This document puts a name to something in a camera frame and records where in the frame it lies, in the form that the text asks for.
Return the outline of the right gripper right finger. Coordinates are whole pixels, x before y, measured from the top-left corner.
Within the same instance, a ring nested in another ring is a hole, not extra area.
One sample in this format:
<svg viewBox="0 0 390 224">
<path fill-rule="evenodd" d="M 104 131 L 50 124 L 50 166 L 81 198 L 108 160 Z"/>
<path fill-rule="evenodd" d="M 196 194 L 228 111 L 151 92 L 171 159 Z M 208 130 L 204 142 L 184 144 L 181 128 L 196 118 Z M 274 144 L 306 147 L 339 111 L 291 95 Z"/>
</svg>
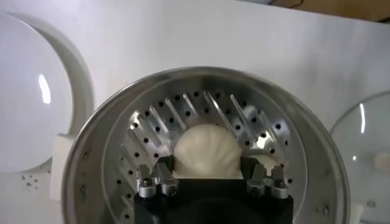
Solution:
<svg viewBox="0 0 390 224">
<path fill-rule="evenodd" d="M 259 160 L 241 157 L 240 169 L 250 195 L 281 200 L 289 197 L 283 166 L 274 166 L 268 175 L 267 168 Z"/>
</svg>

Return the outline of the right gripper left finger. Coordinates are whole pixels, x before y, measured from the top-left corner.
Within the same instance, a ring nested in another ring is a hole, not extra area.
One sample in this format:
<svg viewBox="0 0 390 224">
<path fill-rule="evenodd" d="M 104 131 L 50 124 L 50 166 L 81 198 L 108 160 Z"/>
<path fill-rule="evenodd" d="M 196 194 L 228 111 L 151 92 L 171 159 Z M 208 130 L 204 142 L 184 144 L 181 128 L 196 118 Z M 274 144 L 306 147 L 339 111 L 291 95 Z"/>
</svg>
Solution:
<svg viewBox="0 0 390 224">
<path fill-rule="evenodd" d="M 174 156 L 160 157 L 152 168 L 141 164 L 136 170 L 137 200 L 160 200 L 174 197 L 179 189 L 179 180 L 173 176 Z"/>
</svg>

